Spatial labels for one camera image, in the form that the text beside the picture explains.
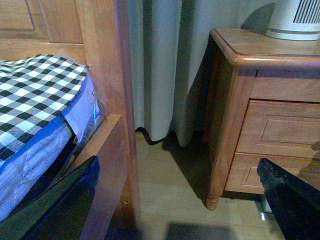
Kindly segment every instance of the checkered mattress cover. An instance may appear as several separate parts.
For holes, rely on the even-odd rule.
[[[0,59],[0,161],[8,160],[80,92],[88,66],[58,55]]]

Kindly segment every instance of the curtain fold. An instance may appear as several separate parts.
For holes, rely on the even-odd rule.
[[[208,78],[199,67],[210,30],[268,25],[273,2],[128,0],[135,127],[152,141],[175,131],[186,146],[202,124]]]

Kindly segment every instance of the wooden headboard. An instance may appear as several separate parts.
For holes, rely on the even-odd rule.
[[[111,114],[121,115],[128,179],[119,212],[139,213],[126,0],[0,0],[0,59],[66,52],[87,64]]]

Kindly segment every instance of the laminate floor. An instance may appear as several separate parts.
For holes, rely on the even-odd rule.
[[[174,134],[149,145],[137,136],[141,240],[283,240],[275,221],[262,221],[256,203],[229,193],[218,208],[204,205],[209,150],[199,136],[180,147]]]

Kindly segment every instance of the drawer front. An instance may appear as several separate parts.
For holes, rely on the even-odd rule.
[[[264,194],[264,188],[257,174],[260,158],[268,158],[291,174],[320,189],[318,159],[235,153],[225,190]]]
[[[250,98],[320,103],[319,78],[319,71],[259,71]]]
[[[236,152],[320,158],[320,104],[251,100]]]

